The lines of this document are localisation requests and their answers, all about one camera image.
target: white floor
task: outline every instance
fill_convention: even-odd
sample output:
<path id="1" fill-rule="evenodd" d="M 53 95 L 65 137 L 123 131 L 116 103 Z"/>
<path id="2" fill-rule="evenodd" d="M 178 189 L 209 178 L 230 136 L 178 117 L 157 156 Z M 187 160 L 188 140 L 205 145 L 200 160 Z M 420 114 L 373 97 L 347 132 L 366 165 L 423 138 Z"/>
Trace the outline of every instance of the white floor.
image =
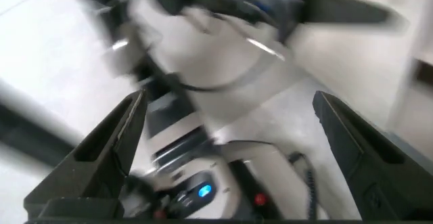
<path id="1" fill-rule="evenodd" d="M 419 17 L 405 13 L 416 6 L 410 1 L 399 8 L 416 24 Z M 35 104 L 38 109 L 29 116 L 48 114 L 56 128 L 69 128 L 77 143 L 136 89 L 128 78 L 111 73 L 99 33 L 83 5 L 83 0 L 0 0 L 2 87 Z M 227 93 L 192 94 L 206 126 L 220 141 L 261 139 L 302 150 L 318 172 L 320 201 L 328 213 L 335 219 L 359 218 L 314 115 L 313 95 L 329 87 L 386 128 L 410 66 L 416 25 L 408 25 L 409 31 L 399 35 L 369 29 L 302 28 L 291 44 L 294 59 L 288 56 L 286 62 L 278 62 L 245 43 L 228 26 L 223 25 L 218 35 L 203 35 L 181 18 L 156 12 L 149 0 L 137 0 L 133 11 L 163 34 L 153 51 L 158 61 L 168 71 L 179 71 L 188 83 L 224 83 L 259 59 L 272 63 L 251 85 Z M 248 30 L 268 43 L 268 28 Z M 26 219 L 22 199 L 47 169 L 30 169 L 9 150 L 2 149 L 0 155 L 0 173 L 7 177 L 0 184 L 0 222 L 21 223 Z"/>

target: blue led light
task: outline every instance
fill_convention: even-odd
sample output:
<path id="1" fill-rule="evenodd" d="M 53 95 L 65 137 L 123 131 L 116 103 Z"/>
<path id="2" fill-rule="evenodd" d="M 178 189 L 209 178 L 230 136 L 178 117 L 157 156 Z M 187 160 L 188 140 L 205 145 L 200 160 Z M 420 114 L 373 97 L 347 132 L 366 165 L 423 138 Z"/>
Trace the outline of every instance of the blue led light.
<path id="1" fill-rule="evenodd" d="M 198 190 L 198 196 L 204 197 L 208 195 L 210 191 L 212 191 L 212 187 L 210 185 L 205 185 L 202 188 L 200 188 L 200 190 Z"/>

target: wire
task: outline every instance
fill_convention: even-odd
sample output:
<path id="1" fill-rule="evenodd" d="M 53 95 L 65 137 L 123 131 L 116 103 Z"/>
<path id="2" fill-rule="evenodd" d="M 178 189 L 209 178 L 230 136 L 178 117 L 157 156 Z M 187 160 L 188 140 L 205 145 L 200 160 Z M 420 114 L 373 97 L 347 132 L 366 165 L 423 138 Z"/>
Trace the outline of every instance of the wire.
<path id="1" fill-rule="evenodd" d="M 307 170 L 305 170 L 305 180 L 306 186 L 309 189 L 309 206 L 307 209 L 307 217 L 309 220 L 317 220 L 317 188 L 314 178 L 313 165 L 305 154 L 300 152 L 292 152 L 288 160 L 290 164 L 294 164 L 299 159 L 304 159 L 307 165 Z"/>

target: black plastic part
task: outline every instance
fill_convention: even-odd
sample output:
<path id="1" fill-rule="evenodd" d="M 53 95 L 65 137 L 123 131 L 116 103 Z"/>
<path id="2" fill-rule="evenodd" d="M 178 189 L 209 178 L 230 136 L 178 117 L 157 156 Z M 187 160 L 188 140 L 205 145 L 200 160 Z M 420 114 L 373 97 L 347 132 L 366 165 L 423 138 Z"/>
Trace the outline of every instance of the black plastic part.
<path id="1" fill-rule="evenodd" d="M 123 207 L 117 199 L 60 198 L 48 201 L 39 217 L 74 219 L 118 219 Z"/>
<path id="2" fill-rule="evenodd" d="M 337 97 L 313 107 L 364 221 L 433 220 L 433 176 Z"/>
<path id="3" fill-rule="evenodd" d="M 127 96 L 24 199 L 28 218 L 38 217 L 50 200 L 119 196 L 143 130 L 145 92 Z"/>
<path id="4" fill-rule="evenodd" d="M 154 155 L 154 161 L 164 171 L 170 172 L 194 158 L 212 152 L 212 150 L 213 141 L 209 139 L 204 128 L 198 127 L 157 151 Z"/>
<path id="5" fill-rule="evenodd" d="M 278 210 L 277 205 L 270 198 L 267 190 L 251 174 L 248 167 L 242 160 L 234 160 L 229 163 L 229 168 L 239 183 L 243 194 L 246 195 L 253 207 L 254 213 L 264 219 L 283 220 L 283 216 Z M 264 194 L 267 198 L 266 204 L 259 206 L 254 202 L 257 194 Z"/>
<path id="6" fill-rule="evenodd" d="M 0 104 L 0 142 L 48 166 L 57 166 L 74 146 Z"/>
<path id="7" fill-rule="evenodd" d="M 301 22 L 377 24 L 388 21 L 392 11 L 366 0 L 307 0 Z"/>

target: red button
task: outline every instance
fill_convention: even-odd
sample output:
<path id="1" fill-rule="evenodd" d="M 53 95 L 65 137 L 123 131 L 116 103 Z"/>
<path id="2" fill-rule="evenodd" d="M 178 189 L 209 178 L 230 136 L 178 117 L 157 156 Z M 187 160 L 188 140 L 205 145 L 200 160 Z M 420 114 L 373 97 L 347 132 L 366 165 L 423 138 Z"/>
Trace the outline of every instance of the red button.
<path id="1" fill-rule="evenodd" d="M 266 204 L 266 196 L 264 194 L 256 194 L 254 197 L 254 203 L 258 206 Z"/>

